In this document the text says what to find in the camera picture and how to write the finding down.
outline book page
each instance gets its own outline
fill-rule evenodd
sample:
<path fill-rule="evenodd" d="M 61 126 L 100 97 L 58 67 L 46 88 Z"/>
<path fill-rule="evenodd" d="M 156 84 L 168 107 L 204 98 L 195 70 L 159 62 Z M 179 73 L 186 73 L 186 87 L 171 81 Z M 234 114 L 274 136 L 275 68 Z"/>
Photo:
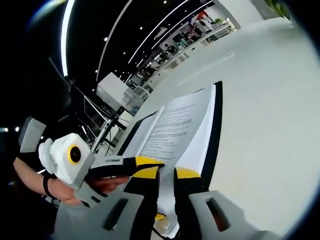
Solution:
<path fill-rule="evenodd" d="M 211 84 L 167 104 L 140 155 L 163 160 L 174 167 L 204 120 L 212 91 Z"/>
<path fill-rule="evenodd" d="M 150 133 L 154 129 L 158 119 L 160 118 L 164 106 L 156 112 L 154 115 L 147 117 L 142 121 L 140 124 L 138 130 L 134 134 L 133 138 L 130 141 L 130 144 L 125 149 L 123 156 L 125 158 L 132 158 L 139 156 L 139 153 L 141 152 L 142 148 L 145 145 L 145 142 L 147 141 Z"/>
<path fill-rule="evenodd" d="M 194 135 L 189 147 L 176 163 L 176 167 L 190 169 L 200 175 L 205 164 L 212 124 L 214 120 L 216 85 L 212 85 L 212 88 L 213 91 L 211 93 L 211 100 L 208 107 L 209 110 L 206 112 L 203 118 L 203 122 Z"/>

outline book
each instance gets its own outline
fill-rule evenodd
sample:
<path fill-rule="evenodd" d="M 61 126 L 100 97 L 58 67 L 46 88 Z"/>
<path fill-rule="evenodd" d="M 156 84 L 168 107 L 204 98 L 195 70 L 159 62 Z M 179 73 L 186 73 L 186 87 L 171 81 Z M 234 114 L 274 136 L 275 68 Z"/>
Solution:
<path fill-rule="evenodd" d="M 118 155 L 146 156 L 162 160 L 158 212 L 155 229 L 174 238 L 179 230 L 175 214 L 173 175 L 175 167 L 194 170 L 203 178 L 206 164 L 210 184 L 218 154 L 222 119 L 222 82 L 173 99 L 161 109 L 137 122 Z"/>

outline white table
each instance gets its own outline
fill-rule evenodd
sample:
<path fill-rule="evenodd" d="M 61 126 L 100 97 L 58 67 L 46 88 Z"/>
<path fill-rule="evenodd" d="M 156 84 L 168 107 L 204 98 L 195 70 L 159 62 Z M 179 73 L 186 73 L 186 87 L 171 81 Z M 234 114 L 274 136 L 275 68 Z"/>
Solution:
<path fill-rule="evenodd" d="M 211 190 L 249 223 L 285 235 L 320 182 L 320 66 L 303 31 L 274 18 L 225 36 L 173 69 L 134 124 L 171 99 L 223 82 L 222 128 Z"/>

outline black wristband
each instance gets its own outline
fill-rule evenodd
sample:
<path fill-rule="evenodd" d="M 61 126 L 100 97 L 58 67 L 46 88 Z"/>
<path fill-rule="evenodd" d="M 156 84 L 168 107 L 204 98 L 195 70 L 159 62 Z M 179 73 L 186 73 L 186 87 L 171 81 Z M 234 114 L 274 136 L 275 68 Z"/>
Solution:
<path fill-rule="evenodd" d="M 49 179 L 51 179 L 50 176 L 44 176 L 44 177 L 43 177 L 42 184 L 43 184 L 44 192 L 45 192 L 45 194 L 46 194 L 48 197 L 50 197 L 50 198 L 52 198 L 52 199 L 57 199 L 56 197 L 52 196 L 51 193 L 49 192 L 49 188 L 48 188 L 48 181 L 49 181 Z"/>

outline led strip light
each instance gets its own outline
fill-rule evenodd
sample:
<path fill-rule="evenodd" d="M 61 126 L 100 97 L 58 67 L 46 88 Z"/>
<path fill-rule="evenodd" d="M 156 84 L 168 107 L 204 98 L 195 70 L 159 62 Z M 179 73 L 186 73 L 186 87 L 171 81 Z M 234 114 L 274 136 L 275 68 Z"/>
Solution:
<path fill-rule="evenodd" d="M 132 76 L 132 73 L 130 74 L 130 76 L 128 77 L 128 79 L 125 81 L 125 84 L 128 82 L 129 78 Z"/>
<path fill-rule="evenodd" d="M 69 25 L 69 19 L 72 11 L 72 7 L 74 6 L 75 0 L 69 0 L 65 7 L 65 12 L 62 21 L 62 30 L 61 30 L 61 64 L 63 76 L 68 76 L 68 68 L 67 68 L 67 31 Z"/>
<path fill-rule="evenodd" d="M 142 63 L 144 59 L 142 58 L 141 61 L 138 63 L 138 65 L 136 66 L 137 68 L 139 67 L 139 65 Z"/>
<path fill-rule="evenodd" d="M 176 25 L 174 25 L 169 31 L 167 31 L 160 39 L 159 41 L 156 42 L 155 45 L 153 45 L 153 47 L 151 49 L 154 49 L 154 47 L 168 34 L 171 32 L 171 30 L 173 30 L 176 26 L 178 26 L 183 20 L 185 20 L 187 17 L 189 17 L 191 14 L 195 13 L 196 11 L 198 11 L 199 9 L 203 8 L 204 6 L 211 4 L 212 2 L 207 2 L 206 4 L 202 5 L 201 7 L 198 7 L 196 10 L 194 10 L 193 12 L 191 12 L 189 15 L 185 16 L 182 20 L 180 20 Z"/>
<path fill-rule="evenodd" d="M 148 36 L 146 36 L 146 38 L 142 41 L 142 43 L 140 44 L 140 46 L 135 50 L 134 54 L 132 55 L 132 57 L 130 58 L 130 60 L 128 61 L 128 64 L 131 62 L 131 60 L 134 58 L 134 56 L 136 55 L 136 53 L 139 51 L 139 49 L 141 48 L 141 46 L 145 43 L 145 41 L 150 37 L 150 35 L 160 26 L 160 24 L 163 23 L 164 20 L 167 19 L 167 17 L 169 17 L 172 13 L 174 13 L 175 10 L 177 10 L 178 8 L 180 8 L 183 4 L 185 4 L 186 2 L 188 2 L 189 0 L 185 0 L 183 3 L 181 3 L 179 6 L 177 6 L 175 9 L 173 9 L 167 16 L 164 17 L 164 19 L 162 19 L 157 26 L 154 27 L 154 29 L 149 33 Z"/>

